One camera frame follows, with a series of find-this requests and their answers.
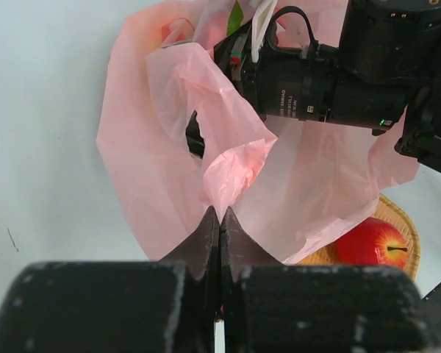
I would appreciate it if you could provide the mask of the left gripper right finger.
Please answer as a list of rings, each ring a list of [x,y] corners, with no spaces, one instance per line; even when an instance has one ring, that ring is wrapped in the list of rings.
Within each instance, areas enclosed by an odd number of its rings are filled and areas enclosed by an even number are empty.
[[[412,280],[387,265],[284,265],[227,210],[220,226],[228,352],[439,352]]]

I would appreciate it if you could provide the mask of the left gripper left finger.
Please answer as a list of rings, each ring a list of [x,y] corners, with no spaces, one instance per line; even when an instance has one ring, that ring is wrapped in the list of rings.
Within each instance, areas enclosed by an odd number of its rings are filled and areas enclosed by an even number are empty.
[[[213,352],[219,230],[209,208],[158,261],[28,265],[0,306],[0,352]]]

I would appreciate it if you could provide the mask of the red fake apple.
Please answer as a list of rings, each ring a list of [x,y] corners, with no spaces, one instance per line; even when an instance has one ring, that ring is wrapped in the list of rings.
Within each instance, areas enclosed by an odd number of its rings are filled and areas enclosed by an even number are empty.
[[[347,265],[389,265],[403,269],[408,244],[392,224],[367,218],[334,242],[339,260]]]

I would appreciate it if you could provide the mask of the woven bamboo tray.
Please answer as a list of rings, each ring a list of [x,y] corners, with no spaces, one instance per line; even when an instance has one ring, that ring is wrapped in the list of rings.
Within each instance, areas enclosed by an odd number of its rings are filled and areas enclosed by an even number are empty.
[[[420,265],[420,239],[411,218],[397,204],[383,194],[380,195],[379,205],[373,217],[387,221],[403,235],[409,248],[409,255],[403,267],[403,271],[415,281]],[[324,246],[298,263],[298,265],[341,264],[333,243]]]

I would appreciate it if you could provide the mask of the pink plastic bag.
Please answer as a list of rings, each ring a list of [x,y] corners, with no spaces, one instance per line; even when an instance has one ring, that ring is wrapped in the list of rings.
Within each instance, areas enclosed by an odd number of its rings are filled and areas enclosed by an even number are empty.
[[[96,143],[130,228],[152,260],[233,207],[243,229],[291,265],[371,216],[384,188],[413,180],[404,125],[269,117],[216,67],[213,48],[257,1],[163,1],[130,15],[112,48]]]

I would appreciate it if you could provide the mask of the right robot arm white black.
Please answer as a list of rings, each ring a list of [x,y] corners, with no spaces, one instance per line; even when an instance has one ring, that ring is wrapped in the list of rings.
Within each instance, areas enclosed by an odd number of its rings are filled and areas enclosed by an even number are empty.
[[[279,45],[281,8],[254,48],[248,22],[214,48],[215,63],[261,118],[370,129],[404,122],[395,150],[441,173],[441,1],[350,1],[338,46]]]

